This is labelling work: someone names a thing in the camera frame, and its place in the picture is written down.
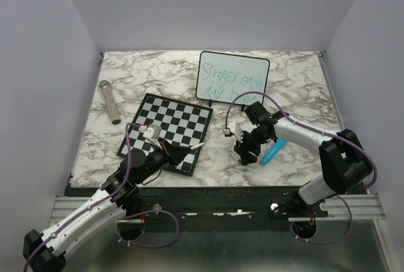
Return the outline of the white green marker pen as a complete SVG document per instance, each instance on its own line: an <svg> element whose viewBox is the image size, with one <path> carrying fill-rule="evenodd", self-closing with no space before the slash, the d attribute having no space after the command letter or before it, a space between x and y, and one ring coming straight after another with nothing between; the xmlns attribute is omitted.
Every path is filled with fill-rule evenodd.
<svg viewBox="0 0 404 272"><path fill-rule="evenodd" d="M205 142L202 142L202 143L199 143L199 144L197 144L197 145L195 145L195 146L190 146L189 148L190 148L191 150L195 150L195 149L198 149L198 148L202 147L202 146L204 145L204 143L205 143Z"/></svg>

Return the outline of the black framed whiteboard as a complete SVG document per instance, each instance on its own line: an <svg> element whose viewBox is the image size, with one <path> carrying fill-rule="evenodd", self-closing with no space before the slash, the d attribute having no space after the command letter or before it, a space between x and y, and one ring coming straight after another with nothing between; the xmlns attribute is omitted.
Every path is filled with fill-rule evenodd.
<svg viewBox="0 0 404 272"><path fill-rule="evenodd" d="M203 51L199 55L196 98L237 105L263 102L269 72L268 59Z"/></svg>

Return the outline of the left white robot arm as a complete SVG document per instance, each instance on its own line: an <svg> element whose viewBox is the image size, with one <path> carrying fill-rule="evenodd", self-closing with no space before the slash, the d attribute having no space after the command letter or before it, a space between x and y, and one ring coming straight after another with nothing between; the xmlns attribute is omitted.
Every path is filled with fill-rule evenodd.
<svg viewBox="0 0 404 272"><path fill-rule="evenodd" d="M164 165L177 166L192 151L191 147L173 146L162 138L149 154L140 149L129 149L119 168L85 204L59 223L41 232L31 230L25 235L23 270L62 271L68 250L109 223L124 217L134 218L142 212L138 184Z"/></svg>

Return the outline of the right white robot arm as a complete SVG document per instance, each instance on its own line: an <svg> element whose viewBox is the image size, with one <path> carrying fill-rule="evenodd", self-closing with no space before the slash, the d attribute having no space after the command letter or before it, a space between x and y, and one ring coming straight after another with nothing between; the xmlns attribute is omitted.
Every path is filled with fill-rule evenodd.
<svg viewBox="0 0 404 272"><path fill-rule="evenodd" d="M244 110L256 127L245 131L237 122L226 121L225 136L235 136L234 151L242 165L257 162L261 145L270 140L283 139L319 156L322 174L299 188L290 201L297 216L312 211L313 204L334 194L345 194L372 172L370 159L365 156L356 134L348 129L341 132L325 131L299 122L279 110L271 114L261 102Z"/></svg>

